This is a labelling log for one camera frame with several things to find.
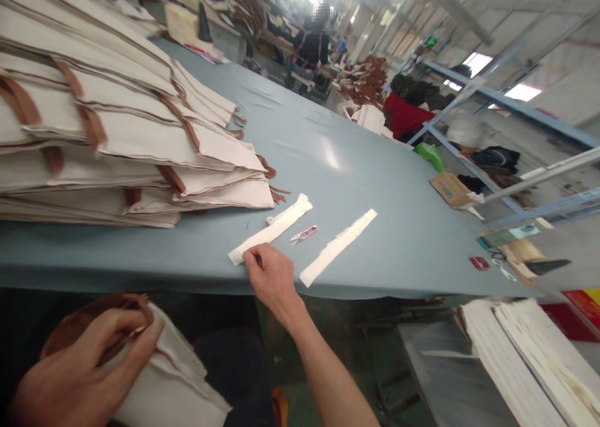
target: pink thread snips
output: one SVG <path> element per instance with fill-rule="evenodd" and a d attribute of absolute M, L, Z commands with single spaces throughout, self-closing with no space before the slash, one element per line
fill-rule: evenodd
<path fill-rule="evenodd" d="M 314 235 L 318 231 L 319 231 L 319 226 L 312 226 L 304 231 L 301 231 L 298 234 L 295 234 L 294 236 L 292 236 L 292 239 L 290 239 L 290 241 L 293 241 L 292 246 L 295 246 L 296 244 L 301 243 L 305 239 L 310 238 L 312 235 Z"/>

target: scissors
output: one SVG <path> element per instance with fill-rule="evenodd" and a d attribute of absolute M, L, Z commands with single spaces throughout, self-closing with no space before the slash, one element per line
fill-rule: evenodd
<path fill-rule="evenodd" d="M 292 246 L 295 246 L 296 244 L 301 243 L 305 239 L 310 238 L 312 235 L 314 235 L 318 231 L 319 231 L 319 226 L 312 226 L 304 231 L 301 231 L 298 234 L 295 234 L 294 236 L 292 236 L 292 239 L 290 239 L 290 241 L 293 241 Z"/>
<path fill-rule="evenodd" d="M 502 274 L 504 274 L 504 277 L 506 277 L 508 280 L 517 281 L 517 277 L 515 277 L 509 271 L 504 269 L 504 267 L 502 266 L 502 261 L 498 260 L 497 258 L 494 258 L 492 260 L 492 263 L 494 263 L 498 268 L 500 268 Z"/>

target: stack of tote bags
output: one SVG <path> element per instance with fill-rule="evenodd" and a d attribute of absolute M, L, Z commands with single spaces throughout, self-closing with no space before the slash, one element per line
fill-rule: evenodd
<path fill-rule="evenodd" d="M 232 102 L 91 1 L 1 1 L 0 219 L 171 228 L 273 207 L 225 130 Z"/>

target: black bag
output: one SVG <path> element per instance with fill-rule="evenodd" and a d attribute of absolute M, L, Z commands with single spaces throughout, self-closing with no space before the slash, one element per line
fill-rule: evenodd
<path fill-rule="evenodd" d="M 497 168 L 505 168 L 512 175 L 517 173 L 517 165 L 521 154 L 504 147 L 493 146 L 488 147 L 481 152 L 475 152 L 471 155 L 471 159 L 477 166 L 494 166 Z"/>

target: chair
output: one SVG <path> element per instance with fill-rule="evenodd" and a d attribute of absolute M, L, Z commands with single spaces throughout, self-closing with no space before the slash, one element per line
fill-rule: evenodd
<path fill-rule="evenodd" d="M 300 83 L 305 84 L 308 87 L 308 92 L 306 93 L 306 97 L 310 99 L 311 94 L 313 93 L 314 85 L 315 85 L 314 81 L 302 78 L 294 72 L 292 72 L 292 78 L 294 80 L 298 80 Z"/>

